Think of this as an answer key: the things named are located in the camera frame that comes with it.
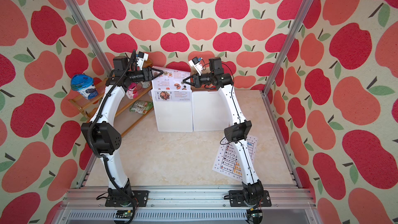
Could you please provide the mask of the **restaurant special menu sheet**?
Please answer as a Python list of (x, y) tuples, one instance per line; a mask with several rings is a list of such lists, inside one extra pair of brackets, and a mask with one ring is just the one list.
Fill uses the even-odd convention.
[(154, 66), (164, 74), (152, 82), (152, 92), (158, 102), (190, 102), (192, 90), (182, 83), (190, 72)]

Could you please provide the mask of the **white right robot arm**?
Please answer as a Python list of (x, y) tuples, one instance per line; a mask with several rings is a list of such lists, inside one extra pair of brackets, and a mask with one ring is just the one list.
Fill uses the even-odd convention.
[(197, 71), (196, 74), (183, 79), (183, 83), (200, 88), (214, 86), (222, 97), (229, 110), (230, 126), (224, 130), (226, 144), (232, 144), (242, 173), (242, 196), (244, 203), (250, 208), (260, 206), (264, 197), (263, 185), (255, 171), (251, 160), (247, 142), (247, 136), (252, 128), (252, 123), (247, 120), (239, 106), (235, 95), (234, 78), (223, 69), (220, 58), (209, 59), (209, 72), (203, 72), (203, 59), (195, 57), (189, 61), (189, 65)]

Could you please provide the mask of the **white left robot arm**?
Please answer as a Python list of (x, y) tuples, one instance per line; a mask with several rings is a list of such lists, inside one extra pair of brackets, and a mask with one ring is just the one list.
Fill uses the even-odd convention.
[(130, 58), (113, 59), (114, 70), (105, 83), (105, 92), (95, 115), (81, 125), (81, 131), (94, 155), (101, 159), (108, 177), (108, 197), (112, 200), (132, 201), (130, 181), (122, 167), (118, 149), (121, 147), (121, 134), (114, 128), (114, 120), (121, 100), (131, 84), (150, 82), (162, 73), (154, 75), (151, 67), (143, 67), (148, 54), (132, 53)]

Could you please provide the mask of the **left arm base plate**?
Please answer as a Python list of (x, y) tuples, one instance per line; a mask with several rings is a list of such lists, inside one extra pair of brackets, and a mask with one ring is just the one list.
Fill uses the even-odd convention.
[(148, 200), (148, 191), (145, 190), (135, 190), (131, 193), (131, 199), (128, 200), (116, 189), (108, 190), (108, 197), (106, 198), (106, 207), (132, 207), (132, 201), (135, 206), (145, 207)]

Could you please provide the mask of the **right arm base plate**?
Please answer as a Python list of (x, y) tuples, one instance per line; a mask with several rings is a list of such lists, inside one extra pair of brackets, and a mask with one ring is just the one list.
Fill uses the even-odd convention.
[[(243, 192), (241, 190), (230, 190), (228, 195), (224, 196), (224, 199), (229, 200), (231, 207), (249, 207), (249, 205), (245, 203)], [(267, 190), (264, 191), (264, 197), (260, 203), (262, 207), (272, 206), (271, 197)]]

